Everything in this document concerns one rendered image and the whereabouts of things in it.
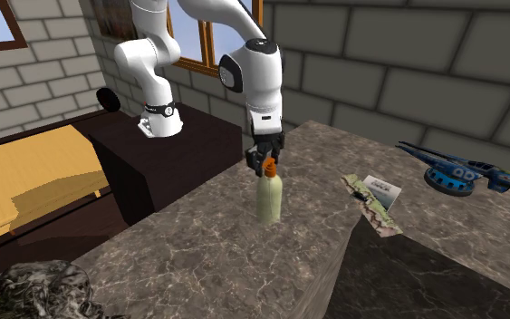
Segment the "pale green bottle orange cap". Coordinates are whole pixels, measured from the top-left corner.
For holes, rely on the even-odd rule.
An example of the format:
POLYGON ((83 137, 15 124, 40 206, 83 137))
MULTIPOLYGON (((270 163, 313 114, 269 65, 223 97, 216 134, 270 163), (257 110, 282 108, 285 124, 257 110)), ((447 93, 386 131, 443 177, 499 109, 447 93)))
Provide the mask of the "pale green bottle orange cap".
POLYGON ((281 218, 283 182, 277 174, 274 158, 267 158, 262 169, 263 175, 257 182, 256 215, 261 224, 270 225, 281 218))

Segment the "dark robot stand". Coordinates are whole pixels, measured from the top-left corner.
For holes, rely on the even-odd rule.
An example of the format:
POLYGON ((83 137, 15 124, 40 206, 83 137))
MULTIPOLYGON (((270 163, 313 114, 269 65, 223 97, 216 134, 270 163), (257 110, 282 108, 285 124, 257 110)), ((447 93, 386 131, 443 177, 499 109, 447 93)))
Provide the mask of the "dark robot stand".
POLYGON ((183 103, 182 131, 148 138, 139 117, 89 134, 119 211, 132 226, 158 212, 243 157, 239 126, 183 103))

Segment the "white booklet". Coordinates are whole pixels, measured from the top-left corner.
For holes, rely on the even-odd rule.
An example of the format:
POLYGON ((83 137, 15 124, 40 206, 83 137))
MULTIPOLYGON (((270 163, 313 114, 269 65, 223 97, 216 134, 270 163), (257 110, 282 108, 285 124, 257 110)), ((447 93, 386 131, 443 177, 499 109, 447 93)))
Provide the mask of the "white booklet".
POLYGON ((367 176, 363 183, 372 195, 381 203, 386 211, 389 211, 401 192, 401 188, 394 186, 384 180, 367 176))

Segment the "marbled flat strip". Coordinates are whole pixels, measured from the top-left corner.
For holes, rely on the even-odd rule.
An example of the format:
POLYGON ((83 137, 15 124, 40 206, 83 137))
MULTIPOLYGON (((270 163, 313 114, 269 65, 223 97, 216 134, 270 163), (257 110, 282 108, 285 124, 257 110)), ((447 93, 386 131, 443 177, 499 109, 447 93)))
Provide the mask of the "marbled flat strip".
POLYGON ((343 175, 341 182, 357 200, 362 215, 380 237, 391 237, 403 233, 389 211, 385 210, 356 174, 343 175))

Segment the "black round disc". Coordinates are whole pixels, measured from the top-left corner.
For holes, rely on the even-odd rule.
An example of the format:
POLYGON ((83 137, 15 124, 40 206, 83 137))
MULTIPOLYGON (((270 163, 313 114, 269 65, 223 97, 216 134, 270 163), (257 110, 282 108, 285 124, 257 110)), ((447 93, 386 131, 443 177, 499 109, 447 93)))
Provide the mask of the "black round disc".
POLYGON ((108 111, 115 112, 120 109, 120 100, 114 91, 107 87, 102 87, 96 92, 96 98, 100 106, 108 111))

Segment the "blue toy spaceship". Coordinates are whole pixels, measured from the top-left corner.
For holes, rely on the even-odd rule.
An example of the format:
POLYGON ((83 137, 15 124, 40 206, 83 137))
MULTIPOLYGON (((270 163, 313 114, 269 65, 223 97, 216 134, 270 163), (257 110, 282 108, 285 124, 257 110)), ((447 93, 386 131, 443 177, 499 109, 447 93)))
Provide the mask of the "blue toy spaceship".
POLYGON ((454 197, 467 197, 477 179, 486 178, 487 187, 498 193, 510 189, 510 170, 481 161, 462 159, 436 150, 400 141, 396 148, 429 165, 424 180, 435 190, 454 197))

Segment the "yellow wooden table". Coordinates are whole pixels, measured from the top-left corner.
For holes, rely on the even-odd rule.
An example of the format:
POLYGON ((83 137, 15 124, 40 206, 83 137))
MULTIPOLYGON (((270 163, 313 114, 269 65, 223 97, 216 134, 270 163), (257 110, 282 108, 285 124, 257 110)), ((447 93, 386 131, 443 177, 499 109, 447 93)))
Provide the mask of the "yellow wooden table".
POLYGON ((0 236, 108 186, 72 125, 0 145, 0 236))

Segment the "black white marbled lump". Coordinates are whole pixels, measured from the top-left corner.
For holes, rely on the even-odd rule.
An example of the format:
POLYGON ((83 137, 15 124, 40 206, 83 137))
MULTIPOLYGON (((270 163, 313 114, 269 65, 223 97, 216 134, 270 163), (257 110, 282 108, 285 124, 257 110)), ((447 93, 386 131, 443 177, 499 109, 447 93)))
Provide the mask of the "black white marbled lump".
POLYGON ((87 273, 64 260, 15 264, 0 273, 0 319, 131 319, 92 300, 87 273))

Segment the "brown wall picture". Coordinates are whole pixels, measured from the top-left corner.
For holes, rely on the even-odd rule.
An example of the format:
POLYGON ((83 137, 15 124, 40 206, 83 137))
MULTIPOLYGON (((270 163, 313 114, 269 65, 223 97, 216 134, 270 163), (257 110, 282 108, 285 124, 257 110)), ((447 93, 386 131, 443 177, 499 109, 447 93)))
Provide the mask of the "brown wall picture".
POLYGON ((130 0, 90 0, 101 35, 118 40, 135 40, 130 0))

